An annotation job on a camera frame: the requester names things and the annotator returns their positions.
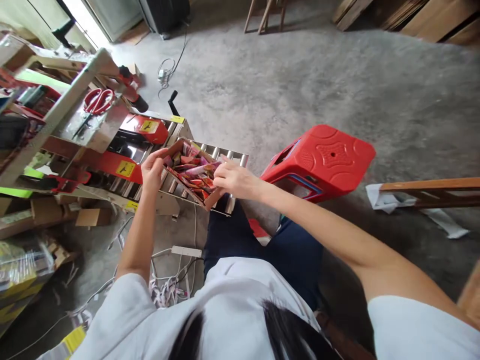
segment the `dark blue pants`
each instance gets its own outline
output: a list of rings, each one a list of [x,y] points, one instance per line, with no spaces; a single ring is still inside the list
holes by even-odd
[[[220,199],[227,201],[227,194]],[[210,211],[204,250],[204,275],[219,259],[243,257],[272,264],[314,311],[319,307],[318,286],[324,247],[301,226],[284,217],[267,246],[255,238],[249,221],[237,200],[231,217]]]

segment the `concrete floor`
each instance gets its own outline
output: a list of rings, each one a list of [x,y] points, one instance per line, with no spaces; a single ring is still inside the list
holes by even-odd
[[[419,266],[456,300],[480,256],[478,209],[447,212],[472,230],[459,240],[416,211],[392,215],[374,212],[364,185],[394,181],[479,176],[480,52],[455,45],[430,44],[380,30],[340,32],[330,23],[337,0],[292,1],[286,31],[243,34],[249,0],[198,0],[192,6],[187,46],[170,87],[157,97],[157,69],[165,58],[177,59],[183,34],[162,41],[149,34],[137,46],[116,45],[117,63],[135,62],[146,78],[140,91],[150,109],[171,115],[173,90],[180,114],[196,140],[250,154],[248,168],[259,175],[270,158],[316,124],[329,124],[370,142],[376,149],[363,183],[353,193],[321,205],[376,236]],[[251,21],[252,30],[259,18]],[[251,216],[273,232],[278,214],[244,202]],[[177,223],[159,219],[156,247],[192,246],[194,212],[182,203]],[[198,212],[198,246],[205,242],[208,214]],[[0,358],[8,357],[41,335],[63,311],[83,304],[106,280],[118,261],[117,246],[107,245],[120,226],[86,229],[68,225],[69,241],[83,250],[81,270],[67,289],[55,274],[37,303],[26,309],[0,339]],[[157,262],[159,275],[177,271],[177,255]],[[321,289],[334,321],[367,348],[372,330],[357,279],[326,254]],[[197,286],[203,280],[197,266]],[[52,287],[62,303],[55,306]],[[91,303],[92,312],[99,301]],[[68,320],[19,359],[32,359],[57,344]]]

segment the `black hair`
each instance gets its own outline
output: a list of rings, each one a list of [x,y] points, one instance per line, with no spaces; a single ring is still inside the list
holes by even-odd
[[[298,315],[268,300],[262,306],[275,360],[341,359],[324,336]],[[203,312],[194,310],[183,323],[168,360],[198,359],[203,325]]]

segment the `door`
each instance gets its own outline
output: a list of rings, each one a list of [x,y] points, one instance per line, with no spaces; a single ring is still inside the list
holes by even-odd
[[[82,0],[112,43],[142,19],[138,0]]]

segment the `white t-shirt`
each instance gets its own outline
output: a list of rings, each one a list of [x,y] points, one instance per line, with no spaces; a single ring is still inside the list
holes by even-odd
[[[203,308],[202,359],[273,359],[262,301],[272,300],[320,327],[313,312],[268,262],[222,258],[195,296],[156,309],[145,280],[120,277],[72,359],[167,359],[189,314]],[[379,296],[368,303],[378,360],[478,360],[480,331],[424,303]]]

